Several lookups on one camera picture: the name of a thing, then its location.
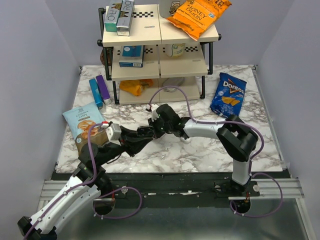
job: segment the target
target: cable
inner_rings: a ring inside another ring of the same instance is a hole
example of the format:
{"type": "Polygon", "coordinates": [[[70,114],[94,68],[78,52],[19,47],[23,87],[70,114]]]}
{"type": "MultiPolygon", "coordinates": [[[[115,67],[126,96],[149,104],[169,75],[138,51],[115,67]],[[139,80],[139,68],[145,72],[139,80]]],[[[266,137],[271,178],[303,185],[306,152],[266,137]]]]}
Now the cable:
{"type": "MultiPolygon", "coordinates": [[[[81,187],[81,186],[85,186],[85,185],[89,185],[91,183],[93,183],[96,178],[97,178],[97,168],[96,168],[96,161],[95,161],[95,157],[94,157],[94,153],[92,151],[92,146],[91,146],[91,131],[93,128],[97,127],[97,126],[102,126],[102,123],[97,123],[95,125],[92,125],[89,128],[88,131],[88,148],[89,148],[89,153],[90,153],[90,157],[91,157],[91,161],[92,161],[92,167],[93,167],[93,178],[87,182],[83,182],[80,184],[77,184],[71,188],[69,188],[68,190],[66,190],[66,193],[68,194],[69,192],[71,192],[72,190],[81,187]]],[[[65,196],[65,194],[61,194],[55,201],[53,201],[50,206],[43,212],[43,214],[38,218],[38,219],[43,219],[44,216],[53,208],[54,205],[56,205],[63,197],[65,196]]],[[[29,237],[30,233],[35,229],[35,227],[40,223],[39,220],[35,221],[34,224],[32,225],[32,227],[30,227],[30,229],[27,231],[27,233],[25,234],[23,240],[27,240],[27,238],[29,237]]]]}
{"type": "Polygon", "coordinates": [[[107,161],[106,164],[112,164],[114,163],[115,161],[117,161],[119,158],[121,157],[121,154],[114,160],[111,160],[111,161],[107,161]]]}
{"type": "Polygon", "coordinates": [[[105,194],[105,195],[103,195],[103,196],[100,196],[99,198],[105,198],[105,197],[107,197],[107,196],[109,196],[109,195],[112,195],[112,194],[114,194],[114,193],[116,193],[116,192],[118,192],[118,191],[121,191],[121,190],[123,190],[123,189],[131,189],[131,190],[134,190],[138,195],[139,195],[139,198],[140,198],[140,202],[139,202],[139,206],[132,212],[132,213],[130,213],[130,214],[128,214],[128,215],[124,215],[124,216],[104,216],[104,215],[100,215],[100,214],[98,214],[97,212],[96,212],[96,205],[95,205],[95,203],[93,203],[93,211],[94,211],[94,216],[99,216],[99,217],[101,217],[101,219],[127,219],[127,218],[130,218],[131,216],[133,216],[133,215],[135,215],[139,210],[140,210],[140,208],[141,208],[141,206],[142,206],[142,195],[141,195],[141,193],[136,189],[136,188],[134,188],[134,187],[130,187],[130,186],[124,186],[124,187],[121,187],[121,188],[118,188],[118,189],[116,189],[116,190],[114,190],[114,191],[111,191],[111,192],[109,192],[109,193],[107,193],[107,194],[105,194]]]}
{"type": "Polygon", "coordinates": [[[272,176],[270,176],[270,175],[268,175],[268,174],[266,174],[266,173],[264,173],[264,172],[257,172],[257,173],[255,173],[255,174],[252,176],[252,178],[254,178],[255,176],[258,176],[258,175],[266,176],[266,177],[272,179],[272,180],[275,182],[275,184],[277,184],[277,186],[278,186],[278,188],[279,188],[279,190],[280,190],[280,203],[279,203],[279,205],[276,207],[276,209],[274,209],[273,211],[271,211],[271,212],[269,212],[269,213],[266,213],[266,214],[262,214],[262,215],[248,215],[248,214],[244,214],[244,213],[238,212],[238,211],[237,211],[236,203],[235,203],[234,201],[230,201],[230,208],[231,208],[231,210],[233,211],[234,214],[237,214],[237,215],[243,216],[243,217],[247,217],[247,218],[258,219],[258,218],[268,217],[268,216],[274,214],[275,212],[277,212],[277,211],[281,208],[281,206],[282,206],[282,204],[283,204],[283,202],[284,202],[284,194],[283,194],[283,192],[282,192],[282,189],[281,189],[281,186],[280,186],[279,182],[278,182],[277,180],[275,180],[272,176]]]}
{"type": "MultiPolygon", "coordinates": [[[[245,126],[247,128],[250,128],[252,130],[254,130],[260,137],[261,139],[261,146],[259,148],[258,151],[256,151],[251,157],[250,157],[250,162],[249,162],[249,174],[251,174],[251,169],[252,169],[252,159],[257,156],[259,153],[261,153],[261,151],[263,150],[264,146],[265,146],[265,140],[264,140],[264,137],[262,136],[262,134],[259,132],[258,129],[256,129],[255,127],[251,126],[251,125],[248,125],[246,123],[242,123],[242,122],[237,122],[237,121],[199,121],[197,119],[195,119],[193,116],[192,116],[192,113],[191,113],[191,110],[190,110],[190,104],[189,104],[189,100],[188,100],[188,97],[186,95],[186,93],[179,87],[177,86],[164,86],[164,87],[161,87],[159,88],[159,90],[157,90],[151,97],[148,105],[150,106],[150,109],[151,109],[151,102],[153,100],[153,98],[157,95],[158,92],[160,92],[161,90],[163,89],[166,89],[166,88],[174,88],[174,89],[177,89],[179,90],[183,95],[184,95],[184,98],[185,98],[185,101],[186,101],[186,106],[187,106],[187,109],[188,109],[188,113],[189,113],[189,116],[190,116],[190,119],[192,121],[194,121],[195,123],[199,123],[199,124],[238,124],[238,125],[242,125],[242,126],[245,126]]],[[[274,214],[275,212],[277,212],[282,204],[283,204],[283,201],[284,201],[284,196],[283,196],[283,192],[282,192],[282,189],[280,187],[280,184],[277,182],[277,180],[275,180],[272,176],[266,174],[266,173],[263,173],[263,172],[258,172],[258,173],[255,173],[252,178],[254,178],[255,176],[258,176],[258,175],[263,175],[263,176],[266,176],[270,179],[272,179],[276,184],[277,186],[279,187],[279,190],[280,190],[280,203],[278,205],[278,207],[271,211],[270,213],[267,213],[267,214],[263,214],[263,215],[246,215],[246,214],[242,214],[242,213],[239,213],[237,212],[236,209],[233,208],[233,204],[236,205],[236,203],[234,201],[230,201],[230,208],[231,210],[234,212],[234,214],[237,214],[237,215],[240,215],[240,216],[244,216],[244,217],[248,217],[248,218],[263,218],[263,217],[268,217],[272,214],[274,214]]]]}

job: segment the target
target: shelf board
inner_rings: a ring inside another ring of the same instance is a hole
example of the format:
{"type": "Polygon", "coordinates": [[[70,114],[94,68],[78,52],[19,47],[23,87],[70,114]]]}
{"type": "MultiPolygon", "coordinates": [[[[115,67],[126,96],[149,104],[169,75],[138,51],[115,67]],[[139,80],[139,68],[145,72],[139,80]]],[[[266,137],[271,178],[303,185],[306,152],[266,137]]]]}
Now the shelf board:
{"type": "Polygon", "coordinates": [[[134,6],[130,36],[118,36],[116,32],[103,30],[102,45],[104,47],[156,44],[161,44],[157,4],[134,6]]]}
{"type": "MultiPolygon", "coordinates": [[[[130,92],[119,90],[119,102],[121,105],[127,104],[146,104],[149,103],[152,95],[159,90],[158,79],[153,79],[153,86],[145,89],[140,96],[134,96],[130,92]]],[[[153,98],[152,103],[159,103],[159,93],[153,98]]]]}
{"type": "Polygon", "coordinates": [[[158,47],[156,45],[146,45],[144,49],[143,67],[120,67],[120,46],[115,46],[112,57],[112,80],[139,80],[158,79],[158,47]]]}
{"type": "MultiPolygon", "coordinates": [[[[159,79],[159,88],[161,88],[167,80],[166,78],[160,78],[159,79]]],[[[182,85],[179,86],[181,88],[186,96],[188,97],[188,100],[195,100],[200,98],[199,89],[197,85],[196,78],[194,76],[188,76],[185,78],[182,85]]],[[[160,93],[160,102],[166,103],[166,102],[177,102],[177,101],[185,101],[185,96],[179,91],[175,92],[168,92],[165,90],[162,90],[160,93]]]]}
{"type": "MultiPolygon", "coordinates": [[[[159,14],[159,24],[161,31],[161,43],[162,44],[181,44],[181,43],[194,43],[195,41],[189,37],[182,29],[177,28],[167,19],[163,18],[159,14]]],[[[216,26],[213,24],[209,27],[198,39],[198,42],[216,42],[219,40],[219,34],[216,26]]]]}
{"type": "Polygon", "coordinates": [[[167,56],[164,50],[165,46],[158,46],[162,78],[194,77],[208,74],[206,61],[199,43],[187,43],[184,53],[179,57],[167,56]]]}

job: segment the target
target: white container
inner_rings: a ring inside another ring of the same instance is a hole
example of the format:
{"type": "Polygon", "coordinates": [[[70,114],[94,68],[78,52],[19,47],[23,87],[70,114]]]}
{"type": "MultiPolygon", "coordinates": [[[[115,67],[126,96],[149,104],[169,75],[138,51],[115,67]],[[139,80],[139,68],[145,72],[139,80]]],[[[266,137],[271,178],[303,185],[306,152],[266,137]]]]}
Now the white container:
{"type": "Polygon", "coordinates": [[[167,54],[171,58],[179,57],[184,53],[185,45],[185,43],[166,44],[165,54],[167,54]]]}
{"type": "Polygon", "coordinates": [[[159,13],[163,18],[171,17],[175,14],[176,10],[186,2],[186,0],[172,1],[172,0],[159,0],[159,13]]]}

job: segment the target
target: wall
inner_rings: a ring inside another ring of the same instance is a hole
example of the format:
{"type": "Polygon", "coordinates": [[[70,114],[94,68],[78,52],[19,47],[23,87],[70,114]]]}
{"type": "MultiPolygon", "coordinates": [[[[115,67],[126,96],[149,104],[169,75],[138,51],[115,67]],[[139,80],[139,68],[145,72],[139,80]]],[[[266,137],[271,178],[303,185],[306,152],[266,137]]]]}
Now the wall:
{"type": "Polygon", "coordinates": [[[320,239],[320,1],[296,0],[257,73],[284,159],[299,177],[320,239]]]}
{"type": "Polygon", "coordinates": [[[43,0],[0,1],[0,239],[37,209],[52,174],[79,67],[43,0]]]}
{"type": "MultiPolygon", "coordinates": [[[[105,0],[45,0],[75,59],[81,65],[100,65],[98,8],[105,0]]],[[[214,45],[215,64],[257,64],[294,0],[234,0],[216,23],[222,40],[214,45]]],[[[156,4],[159,0],[136,0],[156,4]]]]}

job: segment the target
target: marble tabletop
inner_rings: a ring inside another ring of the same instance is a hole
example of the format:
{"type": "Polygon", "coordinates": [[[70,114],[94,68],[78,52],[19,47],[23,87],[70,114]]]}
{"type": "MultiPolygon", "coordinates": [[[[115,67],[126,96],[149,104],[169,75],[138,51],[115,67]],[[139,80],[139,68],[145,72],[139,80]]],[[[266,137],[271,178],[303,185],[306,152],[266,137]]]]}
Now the marble tabletop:
{"type": "MultiPolygon", "coordinates": [[[[269,127],[268,118],[262,103],[252,69],[248,65],[215,65],[213,75],[206,76],[205,99],[191,100],[190,107],[194,117],[202,120],[220,120],[209,108],[219,82],[219,73],[231,74],[247,82],[244,102],[240,112],[241,119],[256,127],[263,135],[265,146],[263,151],[253,160],[252,171],[282,171],[280,157],[269,127]]],[[[73,107],[84,106],[93,102],[89,80],[98,75],[106,79],[104,67],[84,66],[73,107]]],[[[201,78],[197,78],[201,89],[201,78]]],[[[113,95],[112,82],[107,83],[110,95],[113,95]]],[[[185,101],[170,102],[169,105],[180,115],[188,115],[185,101]]],[[[106,121],[136,130],[139,126],[148,125],[150,113],[145,110],[146,104],[107,105],[101,110],[106,121]]],[[[62,148],[57,160],[57,173],[72,173],[79,164],[78,151],[69,127],[66,127],[62,148]]],[[[183,143],[173,134],[166,134],[150,142],[135,157],[126,153],[114,163],[103,165],[110,173],[194,173],[194,172],[231,172],[233,161],[222,144],[215,139],[191,138],[189,144],[183,143]]]]}

